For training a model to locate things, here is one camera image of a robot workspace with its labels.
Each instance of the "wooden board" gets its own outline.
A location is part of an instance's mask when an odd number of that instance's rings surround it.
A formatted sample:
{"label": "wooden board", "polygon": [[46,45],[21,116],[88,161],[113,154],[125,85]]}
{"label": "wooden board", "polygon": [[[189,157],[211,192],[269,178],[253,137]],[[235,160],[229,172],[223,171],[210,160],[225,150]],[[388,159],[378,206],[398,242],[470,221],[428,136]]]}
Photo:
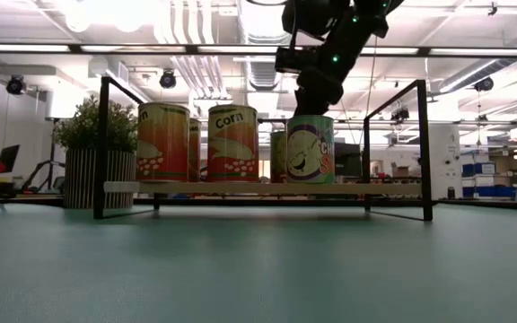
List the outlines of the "wooden board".
{"label": "wooden board", "polygon": [[106,192],[199,194],[420,194],[420,184],[259,184],[106,182]]}

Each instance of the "striped planter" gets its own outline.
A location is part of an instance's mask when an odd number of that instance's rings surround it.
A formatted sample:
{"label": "striped planter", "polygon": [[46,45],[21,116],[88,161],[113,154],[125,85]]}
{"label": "striped planter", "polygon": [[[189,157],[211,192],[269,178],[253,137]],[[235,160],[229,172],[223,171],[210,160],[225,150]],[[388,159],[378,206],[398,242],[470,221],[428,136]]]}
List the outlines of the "striped planter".
{"label": "striped planter", "polygon": [[[136,157],[132,153],[107,153],[107,181],[134,181]],[[93,208],[94,150],[68,150],[65,167],[65,208]],[[107,193],[105,208],[133,206],[132,193]]]}

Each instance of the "can label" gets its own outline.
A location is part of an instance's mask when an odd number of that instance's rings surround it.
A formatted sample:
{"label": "can label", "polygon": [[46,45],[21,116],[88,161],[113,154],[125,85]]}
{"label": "can label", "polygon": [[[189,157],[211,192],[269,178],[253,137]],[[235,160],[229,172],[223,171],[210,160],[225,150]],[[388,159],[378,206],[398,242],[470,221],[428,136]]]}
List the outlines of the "can label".
{"label": "can label", "polygon": [[333,120],[322,116],[300,116],[292,118],[288,126],[288,181],[334,183]]}
{"label": "can label", "polygon": [[270,182],[286,182],[286,132],[270,134]]}
{"label": "can label", "polygon": [[219,106],[209,110],[209,181],[259,180],[257,111]]}
{"label": "can label", "polygon": [[188,123],[188,181],[200,181],[201,123],[191,119]]}
{"label": "can label", "polygon": [[138,121],[137,180],[187,181],[188,110],[146,103]]}

